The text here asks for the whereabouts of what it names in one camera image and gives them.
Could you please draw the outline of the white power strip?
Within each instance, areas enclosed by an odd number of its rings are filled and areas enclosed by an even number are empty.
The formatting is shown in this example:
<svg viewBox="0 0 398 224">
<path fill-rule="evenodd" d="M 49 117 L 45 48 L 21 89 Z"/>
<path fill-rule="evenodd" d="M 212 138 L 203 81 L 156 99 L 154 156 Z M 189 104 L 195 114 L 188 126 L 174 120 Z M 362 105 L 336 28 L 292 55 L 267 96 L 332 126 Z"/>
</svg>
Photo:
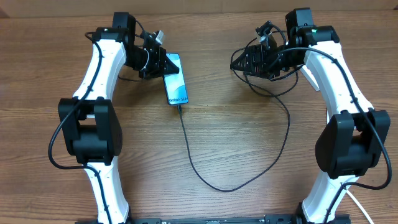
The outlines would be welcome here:
<svg viewBox="0 0 398 224">
<path fill-rule="evenodd" d="M 315 91 L 319 91 L 320 88 L 318 86 L 318 83 L 313 76 L 312 72 L 308 69 L 306 65 L 303 65 L 303 67 L 300 69 L 301 73 L 304 75 L 304 77 L 307 79 L 309 84 L 314 88 Z"/>
</svg>

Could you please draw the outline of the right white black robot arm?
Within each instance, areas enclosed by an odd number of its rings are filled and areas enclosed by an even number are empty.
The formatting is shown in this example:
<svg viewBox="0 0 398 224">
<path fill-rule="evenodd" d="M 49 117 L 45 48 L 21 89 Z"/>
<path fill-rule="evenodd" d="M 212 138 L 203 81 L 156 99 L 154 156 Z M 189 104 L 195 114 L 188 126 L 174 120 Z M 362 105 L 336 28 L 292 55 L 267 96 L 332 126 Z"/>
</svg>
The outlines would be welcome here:
<svg viewBox="0 0 398 224">
<path fill-rule="evenodd" d="M 340 38 L 332 26 L 316 26 L 309 8 L 285 17 L 283 43 L 272 36 L 276 26 L 265 22 L 256 29 L 258 44 L 247 45 L 230 64 L 234 71 L 276 81 L 280 73 L 301 68 L 326 105 L 326 126 L 315 145 L 320 172 L 310 194 L 284 223 L 349 223 L 336 209 L 348 189 L 368 169 L 387 158 L 384 146 L 390 117 L 375 110 L 358 88 L 343 56 Z"/>
</svg>

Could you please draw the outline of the blue Samsung Galaxy smartphone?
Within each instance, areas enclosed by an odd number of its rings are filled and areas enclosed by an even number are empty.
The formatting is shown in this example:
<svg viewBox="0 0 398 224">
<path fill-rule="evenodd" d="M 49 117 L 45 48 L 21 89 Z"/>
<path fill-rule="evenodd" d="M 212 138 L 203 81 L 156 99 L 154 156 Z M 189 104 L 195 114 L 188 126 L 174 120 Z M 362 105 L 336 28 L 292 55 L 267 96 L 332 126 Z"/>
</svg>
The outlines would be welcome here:
<svg viewBox="0 0 398 224">
<path fill-rule="evenodd" d="M 188 103 L 187 89 L 179 54 L 167 53 L 166 56 L 179 69 L 178 73 L 164 76 L 164 85 L 169 105 L 182 105 Z"/>
</svg>

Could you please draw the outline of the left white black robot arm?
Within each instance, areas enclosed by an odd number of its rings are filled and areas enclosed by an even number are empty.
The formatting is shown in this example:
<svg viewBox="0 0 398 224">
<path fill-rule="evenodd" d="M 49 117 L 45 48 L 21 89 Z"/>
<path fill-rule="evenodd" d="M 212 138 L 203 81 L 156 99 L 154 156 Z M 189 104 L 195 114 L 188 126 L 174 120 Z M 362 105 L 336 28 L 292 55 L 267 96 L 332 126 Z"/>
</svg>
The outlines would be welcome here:
<svg viewBox="0 0 398 224">
<path fill-rule="evenodd" d="M 143 45 L 136 45 L 139 24 L 130 13 L 115 12 L 111 27 L 86 33 L 93 43 L 90 65 L 73 96 L 58 104 L 60 124 L 54 134 L 63 134 L 77 161 L 74 169 L 83 169 L 90 180 L 98 208 L 94 223 L 133 222 L 118 171 L 123 132 L 112 102 L 122 67 L 137 71 L 142 80 L 162 78 L 168 104 L 188 103 L 179 54 L 162 48 L 161 30 L 142 31 Z"/>
</svg>

